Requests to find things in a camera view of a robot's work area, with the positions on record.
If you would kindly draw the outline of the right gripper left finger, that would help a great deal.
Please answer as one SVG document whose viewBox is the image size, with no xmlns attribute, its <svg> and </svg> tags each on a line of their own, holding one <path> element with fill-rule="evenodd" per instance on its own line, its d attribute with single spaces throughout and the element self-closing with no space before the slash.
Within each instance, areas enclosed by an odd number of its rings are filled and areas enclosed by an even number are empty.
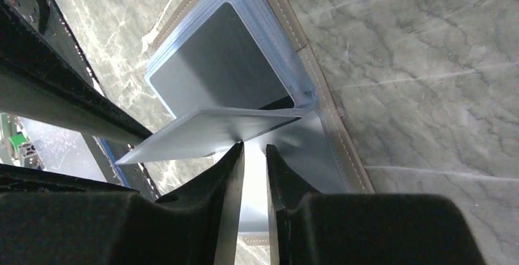
<svg viewBox="0 0 519 265">
<path fill-rule="evenodd" d="M 2 264 L 233 264 L 244 144 L 151 201 L 138 191 L 1 165 Z"/>
</svg>

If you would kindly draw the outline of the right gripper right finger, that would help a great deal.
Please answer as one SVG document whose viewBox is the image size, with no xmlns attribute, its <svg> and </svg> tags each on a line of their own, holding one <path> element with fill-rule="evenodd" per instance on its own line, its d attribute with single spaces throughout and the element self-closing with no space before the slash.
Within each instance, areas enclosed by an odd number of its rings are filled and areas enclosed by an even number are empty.
<svg viewBox="0 0 519 265">
<path fill-rule="evenodd" d="M 324 194 L 266 147 L 272 264 L 484 264 L 458 207 L 431 194 Z"/>
</svg>

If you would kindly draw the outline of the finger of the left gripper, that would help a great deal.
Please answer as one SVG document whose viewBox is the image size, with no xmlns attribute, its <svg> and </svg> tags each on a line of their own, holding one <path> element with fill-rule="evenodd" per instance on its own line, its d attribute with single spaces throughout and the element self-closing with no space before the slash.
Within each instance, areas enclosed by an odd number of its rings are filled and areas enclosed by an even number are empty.
<svg viewBox="0 0 519 265">
<path fill-rule="evenodd" d="M 125 144 L 151 131 L 97 92 L 1 1 L 1 110 Z"/>
</svg>

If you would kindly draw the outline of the grey leather card holder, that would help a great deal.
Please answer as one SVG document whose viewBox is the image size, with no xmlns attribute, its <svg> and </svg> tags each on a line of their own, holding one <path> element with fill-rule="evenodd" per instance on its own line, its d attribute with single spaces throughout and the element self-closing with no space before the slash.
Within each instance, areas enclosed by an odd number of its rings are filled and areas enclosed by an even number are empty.
<svg viewBox="0 0 519 265">
<path fill-rule="evenodd" d="M 266 146 L 323 193 L 374 189 L 288 0 L 183 0 L 156 40 L 145 79 L 173 120 L 199 109 L 301 108 L 244 141 L 240 236 L 267 242 Z"/>
</svg>

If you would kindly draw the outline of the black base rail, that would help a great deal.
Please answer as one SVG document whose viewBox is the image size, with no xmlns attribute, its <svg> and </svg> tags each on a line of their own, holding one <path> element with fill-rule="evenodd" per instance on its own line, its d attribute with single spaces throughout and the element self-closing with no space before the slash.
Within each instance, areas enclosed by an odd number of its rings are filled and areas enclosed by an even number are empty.
<svg viewBox="0 0 519 265">
<path fill-rule="evenodd" d="M 96 75 L 55 0 L 7 0 L 90 86 L 101 92 Z M 35 159 L 45 171 L 107 181 L 133 188 L 156 200 L 160 194 L 142 164 L 116 161 L 130 146 L 58 126 L 21 118 Z"/>
</svg>

